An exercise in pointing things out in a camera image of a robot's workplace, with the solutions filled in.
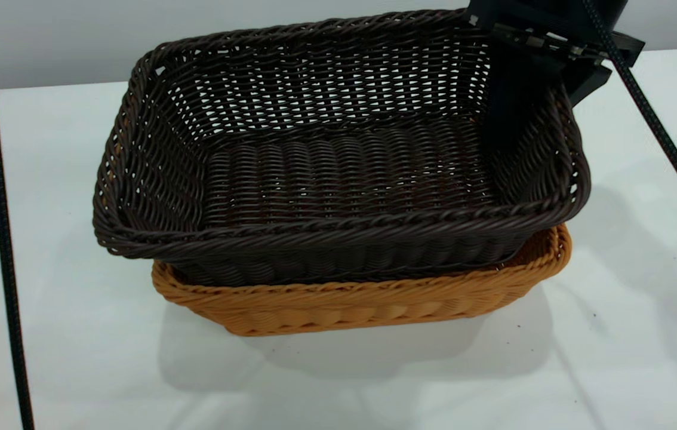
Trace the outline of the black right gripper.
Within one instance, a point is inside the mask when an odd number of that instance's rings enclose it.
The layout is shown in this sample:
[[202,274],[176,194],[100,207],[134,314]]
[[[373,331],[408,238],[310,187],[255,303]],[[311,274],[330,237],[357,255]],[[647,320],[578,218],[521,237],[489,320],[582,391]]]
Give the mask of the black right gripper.
[[601,65],[608,49],[590,21],[587,1],[471,1],[470,24],[511,45],[493,45],[488,96],[488,147],[507,149],[524,133],[533,103],[560,74],[560,61],[532,51],[570,58],[564,85],[577,106],[611,77]]

